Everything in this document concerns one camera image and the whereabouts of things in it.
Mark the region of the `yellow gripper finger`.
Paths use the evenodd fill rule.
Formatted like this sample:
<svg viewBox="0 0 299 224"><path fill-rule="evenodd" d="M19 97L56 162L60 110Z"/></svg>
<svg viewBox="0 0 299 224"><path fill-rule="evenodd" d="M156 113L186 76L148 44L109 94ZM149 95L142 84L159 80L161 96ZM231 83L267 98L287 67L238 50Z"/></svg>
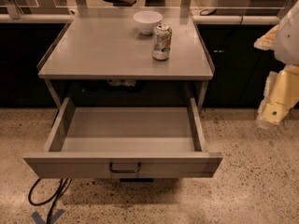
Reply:
<svg viewBox="0 0 299 224"><path fill-rule="evenodd" d="M276 45L276 36L277 36L278 26L271 28L266 34L258 38L253 46L256 49L261 50L274 50Z"/></svg>
<svg viewBox="0 0 299 224"><path fill-rule="evenodd" d="M278 73L271 71L258 108L257 125L263 129L279 125L298 102L299 66L286 65Z"/></svg>

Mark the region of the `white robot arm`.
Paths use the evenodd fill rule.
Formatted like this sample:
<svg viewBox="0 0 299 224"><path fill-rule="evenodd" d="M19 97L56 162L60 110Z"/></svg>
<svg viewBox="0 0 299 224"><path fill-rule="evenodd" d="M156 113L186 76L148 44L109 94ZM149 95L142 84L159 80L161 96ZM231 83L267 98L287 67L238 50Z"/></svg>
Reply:
<svg viewBox="0 0 299 224"><path fill-rule="evenodd" d="M265 82L256 122L267 129L279 125L299 102L299 1L254 47L273 50L275 58L285 64L278 73L270 72Z"/></svg>

